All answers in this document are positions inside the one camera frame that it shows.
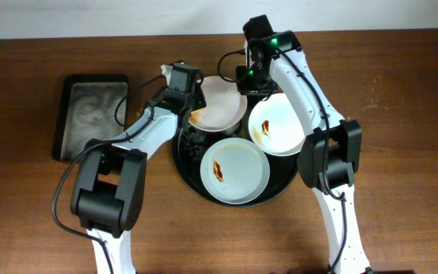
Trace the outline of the white plate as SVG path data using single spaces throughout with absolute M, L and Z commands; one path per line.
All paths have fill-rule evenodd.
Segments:
M 305 135 L 293 107 L 284 93 L 258 102 L 248 120 L 252 141 L 265 153 L 284 157 L 300 152 Z

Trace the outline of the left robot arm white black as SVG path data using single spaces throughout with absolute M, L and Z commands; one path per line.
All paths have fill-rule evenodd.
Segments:
M 149 100 L 142 117 L 124 133 L 91 140 L 71 163 L 78 175 L 71 213 L 80 236 L 91 240 L 99 273 L 134 273 L 131 230 L 144 200 L 148 160 L 173 139 L 193 110 L 205 107 L 201 85 L 169 84 Z

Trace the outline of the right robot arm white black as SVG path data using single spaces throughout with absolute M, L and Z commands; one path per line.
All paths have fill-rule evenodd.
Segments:
M 330 273 L 371 273 L 354 207 L 362 132 L 329 102 L 291 31 L 245 42 L 246 79 L 274 82 L 287 96 L 305 134 L 297 169 L 315 194 L 328 236 Z

